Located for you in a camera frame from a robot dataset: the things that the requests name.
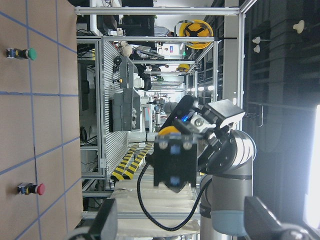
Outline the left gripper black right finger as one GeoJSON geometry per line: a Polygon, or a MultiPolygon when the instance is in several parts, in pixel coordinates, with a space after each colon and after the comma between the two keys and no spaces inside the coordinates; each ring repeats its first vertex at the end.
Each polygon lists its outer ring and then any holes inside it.
{"type": "Polygon", "coordinates": [[[251,240],[318,240],[320,236],[303,226],[280,222],[255,196],[244,199],[244,228],[251,240]]]}

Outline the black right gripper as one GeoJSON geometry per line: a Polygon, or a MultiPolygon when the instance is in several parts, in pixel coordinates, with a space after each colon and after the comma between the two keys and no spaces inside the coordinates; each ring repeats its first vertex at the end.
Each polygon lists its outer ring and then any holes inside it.
{"type": "Polygon", "coordinates": [[[244,117],[243,109],[224,99],[207,103],[201,108],[192,106],[188,110],[196,115],[186,120],[184,115],[177,117],[173,126],[182,134],[192,135],[206,143],[196,160],[199,172],[223,174],[246,163],[246,134],[233,129],[244,117]]]}

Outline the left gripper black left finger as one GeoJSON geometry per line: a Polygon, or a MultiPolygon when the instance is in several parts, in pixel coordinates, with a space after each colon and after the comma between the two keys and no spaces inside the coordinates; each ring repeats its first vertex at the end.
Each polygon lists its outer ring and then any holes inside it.
{"type": "Polygon", "coordinates": [[[106,199],[91,226],[79,227],[69,232],[66,240],[115,240],[118,232],[117,202],[106,199]]]}

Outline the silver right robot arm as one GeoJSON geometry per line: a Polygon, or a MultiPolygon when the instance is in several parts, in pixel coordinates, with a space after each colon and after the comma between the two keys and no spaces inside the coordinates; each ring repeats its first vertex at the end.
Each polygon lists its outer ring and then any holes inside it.
{"type": "Polygon", "coordinates": [[[253,161],[256,144],[239,130],[245,111],[229,99],[195,108],[190,121],[176,119],[182,134],[191,134],[204,144],[197,158],[201,179],[200,239],[231,240],[244,237],[245,197],[253,194],[253,161]]]}

